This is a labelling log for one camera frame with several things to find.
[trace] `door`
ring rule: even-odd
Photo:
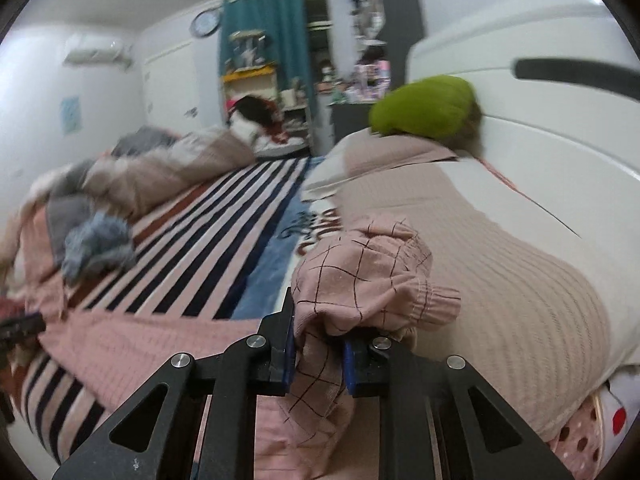
[[[142,77],[148,124],[164,126],[182,134],[202,127],[191,43],[147,60]]]

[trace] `metal screw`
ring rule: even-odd
[[[447,366],[454,370],[462,370],[466,365],[466,361],[459,355],[450,355],[447,357]]]
[[[389,350],[391,348],[391,339],[388,337],[377,337],[372,342],[373,348],[378,350]]]
[[[267,344],[267,339],[262,335],[254,334],[247,338],[246,344],[251,348],[262,348]]]
[[[191,362],[189,354],[176,354],[171,358],[171,366],[174,368],[184,368]]]

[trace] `teal curtain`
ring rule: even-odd
[[[309,57],[305,0],[225,0],[220,38],[220,73],[233,58],[229,35],[236,30],[259,28],[267,33],[266,59],[275,61],[280,90],[291,88],[299,77],[305,86],[311,113],[316,113],[316,92]]]

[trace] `poster on wall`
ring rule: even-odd
[[[80,97],[67,97],[60,103],[60,119],[62,132],[65,135],[79,132],[82,129],[80,116]]]

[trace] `white headboard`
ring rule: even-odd
[[[521,58],[640,70],[599,0],[511,0],[412,48],[409,81],[457,75],[485,115],[481,153],[518,188],[630,270],[640,270],[640,102],[514,75]]]

